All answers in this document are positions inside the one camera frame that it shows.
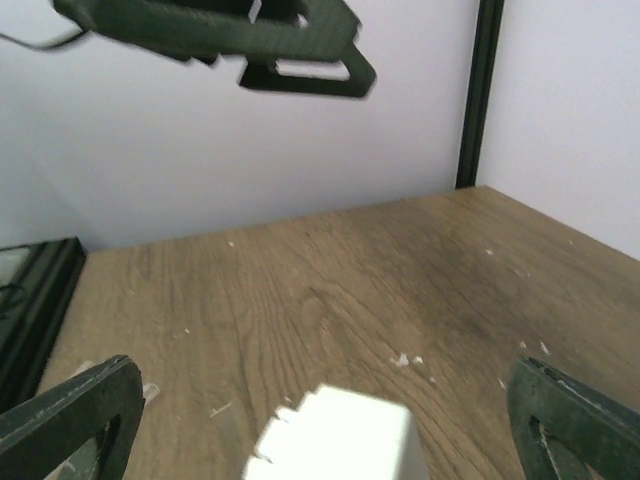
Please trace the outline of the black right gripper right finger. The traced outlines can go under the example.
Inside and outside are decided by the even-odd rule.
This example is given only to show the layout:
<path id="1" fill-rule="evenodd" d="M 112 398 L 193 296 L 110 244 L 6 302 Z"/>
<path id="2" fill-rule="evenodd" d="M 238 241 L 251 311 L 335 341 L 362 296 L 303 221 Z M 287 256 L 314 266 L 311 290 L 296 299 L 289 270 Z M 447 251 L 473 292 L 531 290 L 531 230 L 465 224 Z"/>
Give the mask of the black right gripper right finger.
<path id="1" fill-rule="evenodd" d="M 507 390 L 511 434 L 528 479 L 639 477 L 639 413 L 532 357 Z"/>

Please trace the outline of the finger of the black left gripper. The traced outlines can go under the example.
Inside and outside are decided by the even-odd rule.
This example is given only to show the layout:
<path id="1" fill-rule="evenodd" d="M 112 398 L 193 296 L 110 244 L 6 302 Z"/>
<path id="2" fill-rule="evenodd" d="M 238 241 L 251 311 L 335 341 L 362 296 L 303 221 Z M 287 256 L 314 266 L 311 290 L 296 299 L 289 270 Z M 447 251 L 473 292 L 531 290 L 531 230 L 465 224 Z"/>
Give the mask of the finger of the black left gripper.
<path id="1" fill-rule="evenodd" d="M 344 79 L 282 74 L 277 63 L 277 60 L 248 61 L 240 75 L 239 86 L 257 92 L 363 99 L 377 78 L 372 65 L 354 44 L 349 45 L 338 60 L 347 71 Z"/>
<path id="2" fill-rule="evenodd" d="M 307 25 L 228 14 L 173 1 L 55 1 L 80 28 L 122 43 L 187 58 L 217 54 L 256 61 L 336 62 L 353 43 L 359 19 L 343 1 L 302 1 Z"/>

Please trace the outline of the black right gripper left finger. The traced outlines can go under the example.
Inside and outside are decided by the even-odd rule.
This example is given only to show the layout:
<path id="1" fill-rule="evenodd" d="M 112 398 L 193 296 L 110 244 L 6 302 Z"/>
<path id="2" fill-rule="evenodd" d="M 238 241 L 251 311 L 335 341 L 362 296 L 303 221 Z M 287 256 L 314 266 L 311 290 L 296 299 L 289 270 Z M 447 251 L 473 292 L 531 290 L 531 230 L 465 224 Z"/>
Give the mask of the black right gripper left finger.
<path id="1" fill-rule="evenodd" d="M 90 440 L 94 479 L 121 479 L 144 411 L 139 367 L 116 355 L 1 415 L 1 477 L 43 479 Z"/>

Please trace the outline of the white metronome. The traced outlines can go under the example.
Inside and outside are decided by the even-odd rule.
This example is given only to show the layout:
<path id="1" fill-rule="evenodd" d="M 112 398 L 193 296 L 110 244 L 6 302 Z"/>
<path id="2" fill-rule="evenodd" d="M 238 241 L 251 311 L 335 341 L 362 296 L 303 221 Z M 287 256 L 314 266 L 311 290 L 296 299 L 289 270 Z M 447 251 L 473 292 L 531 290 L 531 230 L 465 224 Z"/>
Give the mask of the white metronome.
<path id="1" fill-rule="evenodd" d="M 279 406 L 244 479 L 427 479 L 417 422 L 404 405 L 321 384 Z"/>

